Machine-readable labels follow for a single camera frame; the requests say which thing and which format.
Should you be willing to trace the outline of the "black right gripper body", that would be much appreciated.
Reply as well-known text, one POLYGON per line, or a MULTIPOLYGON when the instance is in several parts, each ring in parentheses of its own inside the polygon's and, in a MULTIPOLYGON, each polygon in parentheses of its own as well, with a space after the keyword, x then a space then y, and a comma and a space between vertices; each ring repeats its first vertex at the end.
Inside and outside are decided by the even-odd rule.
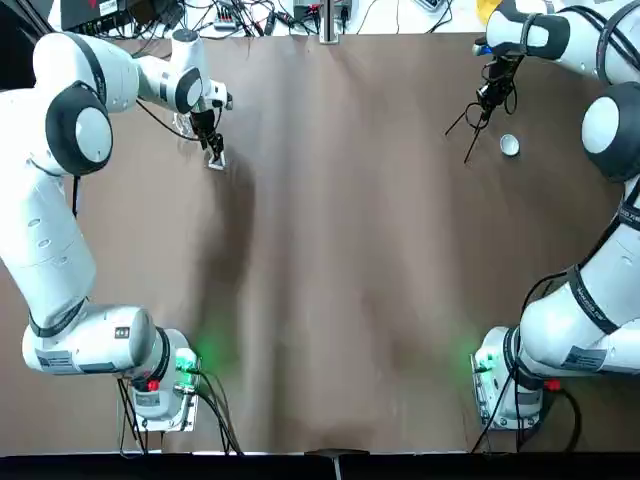
POLYGON ((484 85, 479 89, 486 100, 505 100, 514 90, 514 77, 523 60, 522 55, 494 56, 481 71, 484 85))

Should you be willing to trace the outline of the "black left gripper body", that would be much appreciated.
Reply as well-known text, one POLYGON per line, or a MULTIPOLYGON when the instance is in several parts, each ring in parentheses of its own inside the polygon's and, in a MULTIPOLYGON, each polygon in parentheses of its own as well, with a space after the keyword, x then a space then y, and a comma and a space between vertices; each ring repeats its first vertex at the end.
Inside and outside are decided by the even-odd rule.
POLYGON ((195 136, 198 139, 215 139, 217 132, 216 113, 213 109, 190 113, 190 123, 195 136))

